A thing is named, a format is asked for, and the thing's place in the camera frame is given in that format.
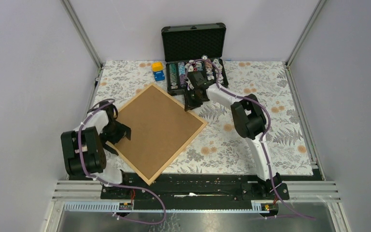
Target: floral tablecloth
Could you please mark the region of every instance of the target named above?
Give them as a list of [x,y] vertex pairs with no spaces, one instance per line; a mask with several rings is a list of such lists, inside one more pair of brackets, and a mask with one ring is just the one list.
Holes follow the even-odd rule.
[[[116,99],[120,108],[136,93],[155,82],[153,61],[108,61],[95,102]],[[280,174],[312,175],[299,117],[293,104],[282,62],[225,61],[229,89],[243,95],[254,93],[271,114],[267,134],[272,161]],[[157,84],[166,87],[166,80]],[[184,97],[175,96],[184,103]],[[212,101],[194,111],[208,125],[169,165],[164,173],[255,174],[248,145],[234,129],[231,111]],[[118,156],[106,151],[107,165],[125,172],[133,170]]]

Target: orange flower pattern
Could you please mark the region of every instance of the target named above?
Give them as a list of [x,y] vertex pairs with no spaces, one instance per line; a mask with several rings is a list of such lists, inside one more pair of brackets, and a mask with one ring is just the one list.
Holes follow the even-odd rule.
[[[150,67],[153,62],[106,62],[95,102],[114,98],[116,107],[120,108],[150,83],[167,89],[165,80],[154,81]],[[283,63],[225,61],[224,68],[229,89],[241,95],[255,94],[268,109],[272,124],[266,139],[278,172],[283,175],[312,174]],[[184,103],[183,96],[174,97]],[[209,124],[164,172],[254,174],[252,154],[245,140],[234,129],[230,110],[209,101],[193,111]],[[105,152],[108,165],[127,172],[133,171],[119,156]]]

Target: wooden frame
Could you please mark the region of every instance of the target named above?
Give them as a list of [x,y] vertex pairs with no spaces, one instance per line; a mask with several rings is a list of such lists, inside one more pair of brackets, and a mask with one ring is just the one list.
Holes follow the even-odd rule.
[[[171,99],[173,102],[177,103],[179,106],[184,108],[184,105],[178,102],[173,96],[169,95],[167,92],[162,90],[159,86],[156,84],[152,83],[148,86],[146,86],[144,89],[142,89],[136,96],[134,96],[132,99],[130,99],[127,103],[125,103],[119,111],[123,110],[125,107],[127,107],[130,103],[132,103],[136,98],[138,98],[142,93],[144,93],[147,89],[150,87],[155,87],[158,89],[161,93],[166,95],[169,99]],[[191,143],[191,141],[194,140],[194,138],[201,132],[201,130],[208,124],[207,121],[205,121],[203,118],[198,116],[195,112],[193,111],[188,111],[192,116],[194,116],[196,119],[202,122],[202,125],[189,137],[188,140],[163,164],[163,166],[149,179],[147,178],[136,166],[131,163],[113,144],[110,142],[107,142],[107,145],[115,149],[120,157],[148,184],[151,185],[155,179],[166,169],[167,166],[169,166],[175,158],[178,157],[178,155]]]

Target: cable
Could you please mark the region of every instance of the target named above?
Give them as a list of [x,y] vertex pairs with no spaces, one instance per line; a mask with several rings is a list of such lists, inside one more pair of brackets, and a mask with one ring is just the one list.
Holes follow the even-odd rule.
[[[217,68],[217,66],[215,64],[213,64],[210,60],[207,60],[207,59],[197,59],[197,60],[193,61],[191,64],[193,64],[195,62],[198,62],[198,61],[203,61],[203,62],[209,62],[209,63],[211,63],[212,66],[217,70],[217,73],[220,73],[220,70]],[[303,215],[300,212],[298,212],[298,211],[294,210],[293,208],[289,207],[289,205],[284,200],[282,200],[281,196],[278,194],[278,191],[276,190],[274,179],[273,179],[273,176],[272,176],[271,161],[270,161],[269,155],[267,153],[267,149],[265,148],[265,145],[264,145],[265,141],[263,140],[265,134],[271,128],[271,116],[270,116],[270,113],[268,113],[267,109],[263,105],[261,105],[259,102],[255,101],[255,100],[253,100],[251,98],[246,98],[246,97],[243,97],[243,96],[238,96],[236,94],[233,94],[233,93],[229,92],[226,88],[223,88],[222,85],[220,85],[220,83],[218,82],[218,78],[217,78],[217,81],[216,81],[215,84],[217,85],[217,88],[219,90],[225,92],[226,94],[228,94],[228,95],[230,95],[232,97],[238,98],[238,99],[244,99],[244,100],[250,101],[250,102],[256,104],[257,106],[261,107],[261,109],[265,112],[265,114],[267,115],[267,118],[268,118],[268,125],[267,125],[267,128],[265,129],[265,131],[262,133],[262,135],[259,138],[259,140],[261,142],[262,150],[264,150],[265,158],[267,159],[267,165],[268,165],[268,169],[270,171],[270,180],[271,180],[272,189],[273,189],[275,195],[277,196],[277,198],[279,199],[279,201],[286,208],[288,208],[290,211],[292,211],[293,213],[295,213],[298,217],[306,218],[306,219],[309,219],[309,220],[316,220],[316,218],[314,218],[314,217],[311,217],[311,216],[308,216],[308,215]]]
[[[104,104],[104,105],[102,105],[102,106],[94,109],[94,107],[96,107],[98,104],[100,104],[102,102],[107,102],[107,104]],[[115,183],[109,183],[109,182],[103,180],[102,178],[100,178],[100,177],[98,177],[98,176],[96,176],[94,174],[89,173],[87,171],[87,169],[86,169],[85,159],[83,158],[83,152],[82,152],[82,129],[85,126],[85,124],[92,118],[93,115],[95,115],[97,112],[99,112],[103,108],[105,108],[105,107],[107,107],[107,106],[109,106],[109,105],[111,105],[113,103],[114,103],[114,99],[104,99],[104,100],[96,103],[90,109],[90,110],[94,110],[94,111],[93,112],[90,112],[89,115],[80,124],[79,131],[77,133],[77,143],[79,145],[80,163],[82,164],[83,172],[85,172],[85,175],[87,177],[93,178],[93,180],[98,180],[98,181],[102,182],[103,184],[105,184],[106,186],[114,186],[114,187],[125,188],[125,189],[139,189],[139,190],[144,190],[144,191],[150,193],[151,195],[153,195],[160,202],[161,206],[163,207],[163,219],[161,221],[158,221],[158,222],[148,222],[148,221],[140,221],[140,220],[125,218],[125,217],[120,217],[120,216],[117,216],[117,219],[122,218],[122,219],[127,220],[127,221],[138,222],[138,223],[147,224],[147,225],[157,225],[157,224],[160,224],[160,223],[162,223],[162,222],[164,222],[166,220],[167,213],[166,213],[166,206],[164,205],[163,201],[157,196],[157,194],[155,194],[151,190],[148,190],[148,189],[142,188],[142,187],[127,186],[127,185],[119,185],[119,184],[115,184]]]

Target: red wire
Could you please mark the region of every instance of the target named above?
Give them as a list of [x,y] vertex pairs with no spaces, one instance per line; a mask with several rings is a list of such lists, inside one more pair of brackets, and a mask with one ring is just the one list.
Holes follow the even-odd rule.
[[133,207],[133,200],[134,200],[134,197],[136,196],[136,192],[134,191],[134,189],[131,190],[132,192],[130,192],[130,195],[131,195],[131,207]]

